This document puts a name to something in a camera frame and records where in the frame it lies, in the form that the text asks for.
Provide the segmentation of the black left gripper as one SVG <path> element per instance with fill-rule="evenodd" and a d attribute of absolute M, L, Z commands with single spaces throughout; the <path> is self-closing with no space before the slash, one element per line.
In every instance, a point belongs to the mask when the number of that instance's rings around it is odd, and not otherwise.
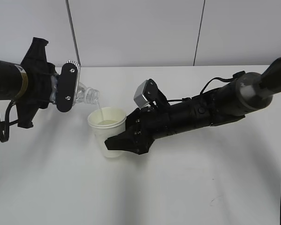
<path fill-rule="evenodd" d="M 33 37 L 21 66 L 28 76 L 28 87 L 24 95 L 17 101 L 19 128 L 32 128 L 33 119 L 39 109 L 46 109 L 52 93 L 51 77 L 56 74 L 55 65 L 47 62 L 45 47 L 49 41 Z"/>

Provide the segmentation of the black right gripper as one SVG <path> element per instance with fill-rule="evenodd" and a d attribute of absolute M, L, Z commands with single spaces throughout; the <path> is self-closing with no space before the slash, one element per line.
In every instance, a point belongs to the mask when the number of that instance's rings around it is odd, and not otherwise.
<path fill-rule="evenodd" d="M 136 108 L 126 117 L 125 131 L 104 141 L 108 150 L 122 150 L 142 155 L 156 139 L 175 134 L 174 112 L 158 112 L 153 107 Z"/>

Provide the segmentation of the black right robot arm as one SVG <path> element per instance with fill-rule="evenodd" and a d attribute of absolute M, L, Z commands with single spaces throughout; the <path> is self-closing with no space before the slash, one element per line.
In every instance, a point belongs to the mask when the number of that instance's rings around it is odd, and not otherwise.
<path fill-rule="evenodd" d="M 233 123 L 268 107 L 281 92 L 281 57 L 264 73 L 241 71 L 222 82 L 197 96 L 168 100 L 154 80 L 145 80 L 136 90 L 137 108 L 127 116 L 124 132 L 108 137 L 106 148 L 145 154 L 157 139 Z"/>

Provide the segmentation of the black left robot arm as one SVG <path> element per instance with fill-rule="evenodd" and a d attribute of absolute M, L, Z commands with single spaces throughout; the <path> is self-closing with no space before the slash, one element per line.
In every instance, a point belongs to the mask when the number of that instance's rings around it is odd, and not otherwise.
<path fill-rule="evenodd" d="M 46 109 L 51 101 L 56 70 L 47 61 L 48 43 L 34 37 L 20 64 L 0 60 L 0 100 L 15 101 L 20 128 L 32 128 L 37 111 Z"/>

